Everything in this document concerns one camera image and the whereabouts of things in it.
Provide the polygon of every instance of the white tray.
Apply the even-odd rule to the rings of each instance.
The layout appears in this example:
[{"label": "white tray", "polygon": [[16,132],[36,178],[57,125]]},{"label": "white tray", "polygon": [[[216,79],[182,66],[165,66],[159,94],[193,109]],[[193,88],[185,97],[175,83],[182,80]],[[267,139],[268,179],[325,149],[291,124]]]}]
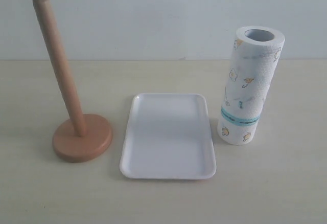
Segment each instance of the white tray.
[{"label": "white tray", "polygon": [[135,96],[120,170],[129,178],[212,177],[216,161],[205,98],[198,94]]}]

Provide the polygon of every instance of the tray rim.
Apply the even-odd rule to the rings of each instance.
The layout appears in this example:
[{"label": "tray rim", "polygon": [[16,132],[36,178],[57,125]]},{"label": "tray rim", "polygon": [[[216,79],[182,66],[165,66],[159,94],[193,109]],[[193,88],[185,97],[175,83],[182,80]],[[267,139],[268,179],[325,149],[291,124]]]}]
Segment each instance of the tray rim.
[{"label": "tray rim", "polygon": [[[204,103],[204,108],[205,108],[205,116],[208,119],[208,125],[209,125],[209,131],[210,131],[210,137],[211,137],[211,143],[210,143],[210,151],[211,151],[211,157],[213,158],[213,170],[206,175],[200,175],[197,177],[144,177],[144,176],[135,176],[133,174],[130,174],[129,172],[127,172],[124,167],[123,167],[123,161],[125,158],[125,153],[126,153],[126,139],[128,138],[128,133],[130,130],[130,118],[131,118],[131,114],[133,113],[133,110],[135,109],[135,102],[137,100],[138,96],[141,95],[174,95],[174,96],[178,96],[178,95],[193,95],[193,96],[198,96],[203,100]],[[131,109],[128,115],[128,122],[127,122],[127,126],[126,126],[126,132],[125,132],[125,138],[124,138],[124,143],[123,143],[123,148],[122,148],[122,155],[121,155],[121,159],[120,159],[120,163],[119,163],[119,169],[120,172],[127,178],[131,178],[131,179],[147,179],[147,180],[205,180],[205,179],[209,179],[211,177],[213,177],[216,173],[217,170],[217,163],[216,163],[216,155],[215,155],[215,150],[214,150],[214,143],[212,140],[212,132],[211,132],[211,125],[210,125],[210,119],[209,119],[209,114],[208,114],[208,107],[207,107],[207,103],[206,103],[206,99],[203,95],[201,94],[197,94],[197,93],[139,93],[137,95],[135,95],[133,97],[132,100],[132,104],[131,104]]]}]

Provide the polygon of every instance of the blue stripe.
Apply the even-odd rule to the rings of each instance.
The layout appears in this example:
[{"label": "blue stripe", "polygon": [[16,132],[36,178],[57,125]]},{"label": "blue stripe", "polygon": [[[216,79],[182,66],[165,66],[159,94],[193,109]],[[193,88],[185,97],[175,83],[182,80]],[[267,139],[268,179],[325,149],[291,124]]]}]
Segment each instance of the blue stripe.
[{"label": "blue stripe", "polygon": [[251,118],[251,119],[237,118],[237,117],[233,116],[232,114],[228,113],[223,107],[221,107],[221,115],[228,122],[230,122],[234,125],[237,125],[237,126],[250,126],[250,125],[256,124],[256,122],[259,120],[259,117],[260,117],[260,116],[257,116],[256,118]]}]

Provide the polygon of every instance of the white wall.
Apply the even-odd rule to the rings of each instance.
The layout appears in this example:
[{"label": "white wall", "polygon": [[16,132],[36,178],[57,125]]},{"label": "white wall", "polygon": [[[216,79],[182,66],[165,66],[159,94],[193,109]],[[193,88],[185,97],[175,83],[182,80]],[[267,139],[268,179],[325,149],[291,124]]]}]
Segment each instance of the white wall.
[{"label": "white wall", "polygon": [[[228,59],[238,27],[286,36],[282,58],[327,58],[327,0],[51,0],[69,59]],[[48,59],[32,0],[0,0],[0,59]]]}]

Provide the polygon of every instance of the roll core hole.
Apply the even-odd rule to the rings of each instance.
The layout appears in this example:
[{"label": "roll core hole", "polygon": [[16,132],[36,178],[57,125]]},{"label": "roll core hole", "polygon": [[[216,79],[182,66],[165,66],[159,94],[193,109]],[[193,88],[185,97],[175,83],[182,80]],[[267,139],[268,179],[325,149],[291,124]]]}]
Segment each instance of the roll core hole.
[{"label": "roll core hole", "polygon": [[271,41],[275,38],[271,32],[259,29],[248,30],[245,32],[245,36],[254,41]]}]

